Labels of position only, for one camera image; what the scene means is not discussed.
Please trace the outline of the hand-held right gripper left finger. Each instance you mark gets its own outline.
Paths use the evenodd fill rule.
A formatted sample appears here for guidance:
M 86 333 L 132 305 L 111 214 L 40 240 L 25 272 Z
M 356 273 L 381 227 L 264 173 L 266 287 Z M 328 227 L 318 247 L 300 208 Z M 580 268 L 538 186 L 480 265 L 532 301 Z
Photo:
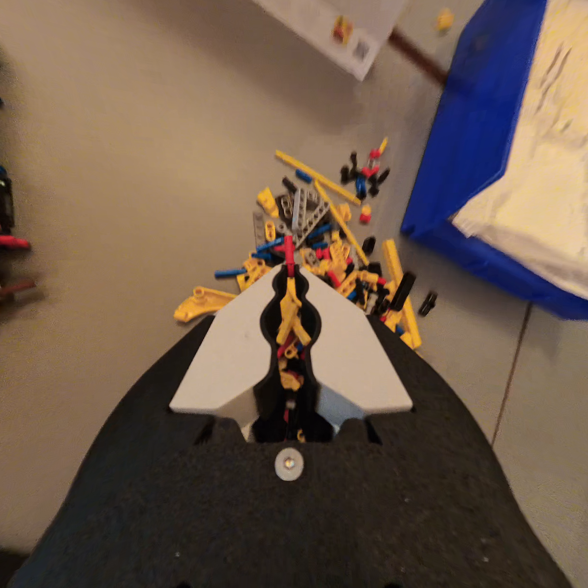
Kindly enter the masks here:
M 258 418 L 254 386 L 270 371 L 272 351 L 261 315 L 275 296 L 275 267 L 219 310 L 169 408 L 174 413 L 233 419 L 250 440 Z

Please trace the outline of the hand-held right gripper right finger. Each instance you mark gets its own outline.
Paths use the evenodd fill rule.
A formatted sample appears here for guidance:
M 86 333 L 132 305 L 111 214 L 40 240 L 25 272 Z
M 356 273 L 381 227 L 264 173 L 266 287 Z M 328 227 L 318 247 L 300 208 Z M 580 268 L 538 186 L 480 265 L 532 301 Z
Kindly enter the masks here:
M 349 419 L 411 411 L 413 401 L 364 312 L 308 270 L 300 274 L 320 319 L 310 347 L 317 413 L 338 432 Z

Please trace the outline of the pile of bricks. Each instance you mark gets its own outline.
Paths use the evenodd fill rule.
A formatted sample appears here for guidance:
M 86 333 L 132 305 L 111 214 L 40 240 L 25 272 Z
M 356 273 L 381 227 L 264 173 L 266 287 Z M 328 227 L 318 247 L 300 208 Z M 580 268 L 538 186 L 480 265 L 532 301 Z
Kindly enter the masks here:
M 364 204 L 367 195 L 375 196 L 389 170 L 380 169 L 380 158 L 387 139 L 369 154 L 367 164 L 358 166 L 357 155 L 350 156 L 351 166 L 341 169 L 336 183 L 287 154 L 277 151 L 276 158 L 296 170 L 298 183 L 284 177 L 285 192 L 274 196 L 267 188 L 257 196 L 260 211 L 254 213 L 255 249 L 236 269 L 218 271 L 216 279 L 235 277 L 239 294 L 248 290 L 273 268 L 280 272 L 273 280 L 275 296 L 261 315 L 261 329 L 270 343 L 270 371 L 254 386 L 258 418 L 251 434 L 258 442 L 283 440 L 323 441 L 334 435 L 334 427 L 316 411 L 319 385 L 313 375 L 310 347 L 318 338 L 320 319 L 306 302 L 308 285 L 300 270 L 306 269 L 364 312 L 371 327 L 389 329 L 410 350 L 422 344 L 409 295 L 416 277 L 401 268 L 393 240 L 382 245 L 387 276 L 380 264 L 369 257 L 374 238 L 361 245 L 349 222 L 349 203 L 363 205 L 359 221 L 368 224 L 371 208 Z M 311 337 L 304 346 L 290 334 L 283 346 L 276 342 L 281 323 L 280 301 L 286 290 L 284 237 L 292 236 L 295 248 L 296 290 L 302 302 L 302 325 Z M 238 295 L 198 286 L 175 310 L 174 320 L 189 323 L 216 313 Z

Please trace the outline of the black brick car chassis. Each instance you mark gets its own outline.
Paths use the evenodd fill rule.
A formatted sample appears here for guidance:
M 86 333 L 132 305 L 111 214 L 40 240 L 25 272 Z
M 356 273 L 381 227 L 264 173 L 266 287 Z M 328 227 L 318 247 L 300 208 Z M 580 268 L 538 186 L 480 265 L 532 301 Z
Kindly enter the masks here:
M 12 180 L 1 165 L 1 252 L 25 253 L 31 251 L 31 243 L 12 234 L 15 226 Z M 32 278 L 22 279 L 13 284 L 1 285 L 1 305 L 13 301 L 18 295 L 35 289 L 36 281 Z

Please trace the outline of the grey desk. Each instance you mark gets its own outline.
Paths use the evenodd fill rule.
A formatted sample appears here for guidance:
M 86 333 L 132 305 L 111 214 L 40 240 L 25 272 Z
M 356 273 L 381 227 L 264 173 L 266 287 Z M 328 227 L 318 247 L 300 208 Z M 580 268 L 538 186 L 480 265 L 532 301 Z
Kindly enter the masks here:
M 383 48 L 357 82 L 245 1 L 1 1 L 1 165 L 15 233 L 1 310 L 1 546 L 30 552 L 102 423 L 187 331 L 173 321 L 254 246 L 280 150 L 331 179 L 387 137 L 369 234 L 417 276 L 420 354 L 491 441 L 587 587 L 587 324 L 559 320 L 399 234 L 440 88 Z

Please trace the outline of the blue plastic bin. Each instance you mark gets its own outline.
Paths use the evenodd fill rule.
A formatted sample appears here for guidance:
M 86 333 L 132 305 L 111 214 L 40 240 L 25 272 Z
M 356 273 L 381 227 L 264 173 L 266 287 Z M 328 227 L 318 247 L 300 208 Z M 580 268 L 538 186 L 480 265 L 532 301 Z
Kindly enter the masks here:
M 506 172 L 547 4 L 484 1 L 464 26 L 401 233 L 561 319 L 586 321 L 586 299 L 465 236 L 450 221 Z

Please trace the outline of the white printed paper sheets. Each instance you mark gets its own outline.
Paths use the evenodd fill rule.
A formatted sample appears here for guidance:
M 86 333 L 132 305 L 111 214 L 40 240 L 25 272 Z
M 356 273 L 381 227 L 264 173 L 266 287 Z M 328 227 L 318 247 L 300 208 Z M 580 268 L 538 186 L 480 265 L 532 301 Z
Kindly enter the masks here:
M 506 172 L 452 220 L 587 299 L 587 1 L 549 1 Z

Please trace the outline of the instruction booklet with car picture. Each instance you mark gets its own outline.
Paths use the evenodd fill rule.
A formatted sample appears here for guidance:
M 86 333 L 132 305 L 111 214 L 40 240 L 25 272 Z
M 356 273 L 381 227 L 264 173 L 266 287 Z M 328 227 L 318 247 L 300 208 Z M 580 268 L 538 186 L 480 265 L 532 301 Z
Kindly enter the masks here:
M 362 82 L 407 1 L 255 1 L 339 68 Z

